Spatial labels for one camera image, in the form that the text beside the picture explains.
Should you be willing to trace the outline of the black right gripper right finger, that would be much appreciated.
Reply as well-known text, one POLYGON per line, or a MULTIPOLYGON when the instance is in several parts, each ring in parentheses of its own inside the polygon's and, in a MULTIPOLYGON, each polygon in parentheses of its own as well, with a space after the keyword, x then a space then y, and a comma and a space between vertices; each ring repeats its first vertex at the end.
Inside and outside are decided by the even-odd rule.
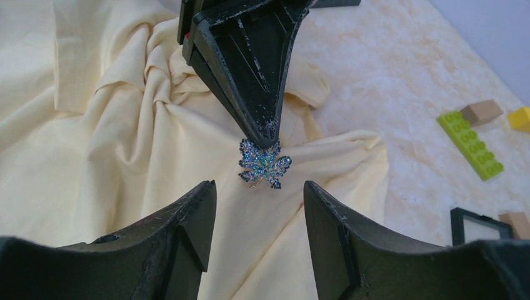
POLYGON ((312 181, 303 189, 319 299, 528 299, 529 242, 418 241, 345 206, 312 181))

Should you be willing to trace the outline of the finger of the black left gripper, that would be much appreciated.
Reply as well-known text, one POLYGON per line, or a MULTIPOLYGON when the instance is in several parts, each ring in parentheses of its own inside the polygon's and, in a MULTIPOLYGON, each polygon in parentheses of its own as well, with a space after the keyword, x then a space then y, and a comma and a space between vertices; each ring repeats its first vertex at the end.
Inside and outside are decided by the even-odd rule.
POLYGON ((311 1, 181 3, 182 55, 261 149, 279 139, 284 89, 298 29, 311 1))

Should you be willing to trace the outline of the cream yellow t-shirt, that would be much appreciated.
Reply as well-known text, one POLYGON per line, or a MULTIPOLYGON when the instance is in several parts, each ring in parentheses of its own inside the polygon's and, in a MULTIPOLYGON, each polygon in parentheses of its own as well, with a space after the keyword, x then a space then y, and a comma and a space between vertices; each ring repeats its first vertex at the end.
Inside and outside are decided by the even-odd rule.
POLYGON ((324 137, 329 86, 293 55, 281 189, 239 178, 241 130, 186 65, 159 1, 1 2, 1 234, 91 241, 217 184, 199 299, 316 299, 303 211, 315 181, 384 220, 387 149, 369 131, 324 137))

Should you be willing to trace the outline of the blue leaf brooch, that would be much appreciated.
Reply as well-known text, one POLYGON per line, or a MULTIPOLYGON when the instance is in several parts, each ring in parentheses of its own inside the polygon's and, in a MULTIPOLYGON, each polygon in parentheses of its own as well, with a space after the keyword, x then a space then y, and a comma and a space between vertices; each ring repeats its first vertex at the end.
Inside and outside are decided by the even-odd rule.
POLYGON ((280 156, 279 141, 267 149, 259 149, 249 139, 242 139, 239 151, 242 156, 239 166, 243 170, 238 176, 243 181, 251 183, 252 188, 264 181, 272 189, 281 189, 279 179, 291 167, 292 159, 289 156, 280 156))

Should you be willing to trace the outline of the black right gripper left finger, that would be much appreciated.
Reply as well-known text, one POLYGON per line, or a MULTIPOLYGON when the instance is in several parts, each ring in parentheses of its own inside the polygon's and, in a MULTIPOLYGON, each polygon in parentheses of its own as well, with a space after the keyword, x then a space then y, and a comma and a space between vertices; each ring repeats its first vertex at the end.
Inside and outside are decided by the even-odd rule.
POLYGON ((208 270, 216 185, 204 181, 92 243, 1 238, 2 299, 196 299, 208 270))

